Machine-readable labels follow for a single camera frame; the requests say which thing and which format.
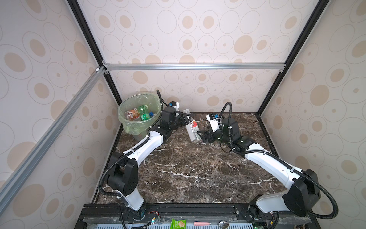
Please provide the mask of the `brown coffee bottle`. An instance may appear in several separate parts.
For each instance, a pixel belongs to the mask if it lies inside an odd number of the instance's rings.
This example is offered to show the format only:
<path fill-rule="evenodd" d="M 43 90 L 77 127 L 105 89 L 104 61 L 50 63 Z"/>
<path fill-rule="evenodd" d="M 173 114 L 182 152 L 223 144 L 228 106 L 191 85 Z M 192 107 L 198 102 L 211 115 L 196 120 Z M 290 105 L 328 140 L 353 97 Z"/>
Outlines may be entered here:
<path fill-rule="evenodd" d="M 138 108 L 133 108 L 131 110 L 128 110 L 124 113 L 125 119 L 126 120 L 135 120 L 136 118 L 140 117 L 140 113 Z"/>

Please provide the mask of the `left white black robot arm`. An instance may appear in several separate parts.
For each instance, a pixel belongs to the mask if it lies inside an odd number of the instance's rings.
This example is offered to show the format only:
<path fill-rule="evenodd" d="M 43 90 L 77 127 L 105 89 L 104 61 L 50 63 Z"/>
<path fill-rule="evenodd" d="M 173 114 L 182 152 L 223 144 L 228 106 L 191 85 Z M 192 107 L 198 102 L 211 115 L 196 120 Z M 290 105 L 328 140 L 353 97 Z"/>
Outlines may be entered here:
<path fill-rule="evenodd" d="M 160 147 L 172 133 L 189 124 L 191 115 L 179 111 L 176 101 L 167 104 L 156 90 L 159 97 L 160 113 L 156 122 L 148 128 L 148 133 L 131 149 L 111 157 L 110 164 L 101 175 L 98 191 L 105 196 L 121 199 L 132 211 L 144 214 L 144 199 L 137 185 L 138 168 L 149 154 Z"/>

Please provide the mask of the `green Sprite bottle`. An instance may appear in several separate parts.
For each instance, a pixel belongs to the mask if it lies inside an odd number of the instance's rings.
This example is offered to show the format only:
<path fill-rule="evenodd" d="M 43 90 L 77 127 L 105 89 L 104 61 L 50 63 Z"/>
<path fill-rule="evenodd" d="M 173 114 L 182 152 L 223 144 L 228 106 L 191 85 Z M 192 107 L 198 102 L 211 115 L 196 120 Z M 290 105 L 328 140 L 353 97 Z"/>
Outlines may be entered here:
<path fill-rule="evenodd" d="M 139 106 L 138 112 L 139 112 L 139 115 L 140 115 L 140 118 L 142 121 L 148 120 L 151 117 L 149 109 L 148 109 L 148 105 Z"/>

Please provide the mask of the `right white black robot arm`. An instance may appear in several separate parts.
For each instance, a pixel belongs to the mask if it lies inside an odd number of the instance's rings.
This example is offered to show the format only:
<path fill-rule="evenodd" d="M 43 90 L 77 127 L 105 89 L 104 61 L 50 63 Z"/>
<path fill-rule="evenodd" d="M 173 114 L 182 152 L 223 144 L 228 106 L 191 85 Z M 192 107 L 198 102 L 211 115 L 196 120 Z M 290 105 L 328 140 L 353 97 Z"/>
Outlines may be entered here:
<path fill-rule="evenodd" d="M 330 192 L 318 183 L 317 174 L 310 169 L 302 170 L 283 161 L 253 139 L 241 135 L 239 125 L 232 117 L 232 107 L 232 103 L 227 102 L 220 114 L 207 115 L 210 127 L 204 132 L 199 131 L 198 135 L 205 143 L 218 141 L 220 144 L 226 144 L 230 152 L 256 163 L 286 188 L 283 192 L 253 199 L 248 208 L 251 217 L 257 219 L 260 213 L 289 211 L 299 217 L 312 215 L 319 219 L 335 218 L 339 213 L 338 204 Z M 228 117 L 224 118 L 226 108 L 229 109 L 229 113 Z M 332 205 L 332 211 L 327 215 L 319 215 L 312 211 L 322 193 Z"/>

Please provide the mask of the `green snack packet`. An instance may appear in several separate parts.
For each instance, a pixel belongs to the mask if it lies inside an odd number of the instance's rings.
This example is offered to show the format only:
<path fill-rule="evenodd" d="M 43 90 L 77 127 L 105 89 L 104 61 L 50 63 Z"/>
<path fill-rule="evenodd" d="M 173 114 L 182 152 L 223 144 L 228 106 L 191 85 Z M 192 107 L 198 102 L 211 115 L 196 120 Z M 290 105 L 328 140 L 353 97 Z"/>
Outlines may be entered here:
<path fill-rule="evenodd" d="M 187 221 L 172 219 L 170 229 L 187 229 Z"/>

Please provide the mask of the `pink handled tool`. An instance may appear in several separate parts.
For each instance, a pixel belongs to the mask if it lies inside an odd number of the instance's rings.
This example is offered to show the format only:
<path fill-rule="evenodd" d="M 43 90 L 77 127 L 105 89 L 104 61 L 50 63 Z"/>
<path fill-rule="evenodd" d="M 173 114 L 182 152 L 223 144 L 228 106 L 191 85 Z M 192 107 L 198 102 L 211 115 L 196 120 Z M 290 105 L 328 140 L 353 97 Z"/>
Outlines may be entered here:
<path fill-rule="evenodd" d="M 210 222 L 200 222 L 200 221 L 196 221 L 193 223 L 194 226 L 210 226 L 211 223 Z"/>

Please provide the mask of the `black base frame rail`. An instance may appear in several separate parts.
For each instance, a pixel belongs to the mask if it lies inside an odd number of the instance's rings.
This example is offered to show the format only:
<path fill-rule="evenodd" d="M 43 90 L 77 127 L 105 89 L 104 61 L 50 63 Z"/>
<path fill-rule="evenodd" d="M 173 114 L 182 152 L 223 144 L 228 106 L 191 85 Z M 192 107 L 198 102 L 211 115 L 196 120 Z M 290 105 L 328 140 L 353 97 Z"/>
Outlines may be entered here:
<path fill-rule="evenodd" d="M 228 229 L 319 229 L 314 217 L 298 217 L 291 212 L 261 213 L 253 219 L 248 204 L 147 204 L 138 219 L 118 204 L 87 204 L 77 220 L 77 229 L 170 229 L 172 219 L 187 221 L 187 229 L 219 229 L 221 220 Z M 210 226 L 194 226 L 196 221 Z"/>

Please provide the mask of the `metal spoon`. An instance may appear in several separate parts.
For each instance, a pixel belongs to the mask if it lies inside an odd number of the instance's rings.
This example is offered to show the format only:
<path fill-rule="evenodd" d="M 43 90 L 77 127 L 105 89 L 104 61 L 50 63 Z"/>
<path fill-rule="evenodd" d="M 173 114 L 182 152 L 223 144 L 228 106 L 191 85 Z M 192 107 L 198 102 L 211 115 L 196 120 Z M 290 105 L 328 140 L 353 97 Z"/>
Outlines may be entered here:
<path fill-rule="evenodd" d="M 227 229 L 228 227 L 230 226 L 230 224 L 225 221 L 225 220 L 221 220 L 219 223 L 218 223 L 218 227 L 220 229 Z"/>

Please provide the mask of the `diagonal aluminium rail left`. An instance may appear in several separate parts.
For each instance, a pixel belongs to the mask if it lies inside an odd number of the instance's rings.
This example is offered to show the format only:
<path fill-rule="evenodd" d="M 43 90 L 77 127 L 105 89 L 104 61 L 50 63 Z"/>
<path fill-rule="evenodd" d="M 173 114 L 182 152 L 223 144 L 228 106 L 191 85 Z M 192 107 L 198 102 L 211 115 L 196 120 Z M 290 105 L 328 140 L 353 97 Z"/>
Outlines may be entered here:
<path fill-rule="evenodd" d="M 13 172 L 10 179 L 1 189 L 1 214 L 7 209 L 11 201 L 15 198 L 21 187 L 29 178 L 31 173 L 38 166 L 42 158 L 50 149 L 66 124 L 70 121 L 76 110 L 86 99 L 99 78 L 104 75 L 106 67 L 100 66 L 97 71 L 89 77 L 79 92 L 67 104 L 63 112 L 53 122 L 43 137 L 35 144 L 29 155 L 23 160 L 19 167 Z"/>

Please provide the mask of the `clear bottle red green label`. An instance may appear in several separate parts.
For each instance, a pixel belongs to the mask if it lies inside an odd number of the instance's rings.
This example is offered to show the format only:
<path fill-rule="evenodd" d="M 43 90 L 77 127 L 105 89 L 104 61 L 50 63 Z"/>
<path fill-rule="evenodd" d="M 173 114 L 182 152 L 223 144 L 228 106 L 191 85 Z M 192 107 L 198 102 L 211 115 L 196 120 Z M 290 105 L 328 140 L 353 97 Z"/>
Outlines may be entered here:
<path fill-rule="evenodd" d="M 186 125 L 186 130 L 188 132 L 191 142 L 197 143 L 197 142 L 202 141 L 202 139 L 198 135 L 198 132 L 200 131 L 200 129 L 198 127 L 196 120 L 194 118 L 192 118 L 190 110 L 186 109 L 183 111 L 183 113 L 186 114 L 186 117 L 188 119 L 188 124 Z"/>

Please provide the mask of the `green bin with plastic liner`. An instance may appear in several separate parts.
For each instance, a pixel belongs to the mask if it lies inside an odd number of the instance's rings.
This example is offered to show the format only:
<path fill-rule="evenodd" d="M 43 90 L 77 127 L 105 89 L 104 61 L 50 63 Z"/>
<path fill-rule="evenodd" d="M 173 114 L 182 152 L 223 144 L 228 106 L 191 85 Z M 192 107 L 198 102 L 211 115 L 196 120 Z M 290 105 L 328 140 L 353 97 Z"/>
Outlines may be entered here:
<path fill-rule="evenodd" d="M 127 134 L 142 140 L 159 120 L 162 102 L 157 94 L 140 93 L 123 101 L 118 107 L 118 118 Z"/>

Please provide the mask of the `horizontal aluminium rail back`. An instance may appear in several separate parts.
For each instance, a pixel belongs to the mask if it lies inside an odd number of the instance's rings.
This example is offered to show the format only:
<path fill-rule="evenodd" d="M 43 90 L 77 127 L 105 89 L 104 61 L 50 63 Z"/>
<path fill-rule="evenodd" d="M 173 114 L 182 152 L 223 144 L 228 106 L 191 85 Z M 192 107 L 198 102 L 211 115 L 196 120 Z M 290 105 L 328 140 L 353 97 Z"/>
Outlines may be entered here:
<path fill-rule="evenodd" d="M 284 69 L 285 63 L 106 64 L 108 71 Z"/>

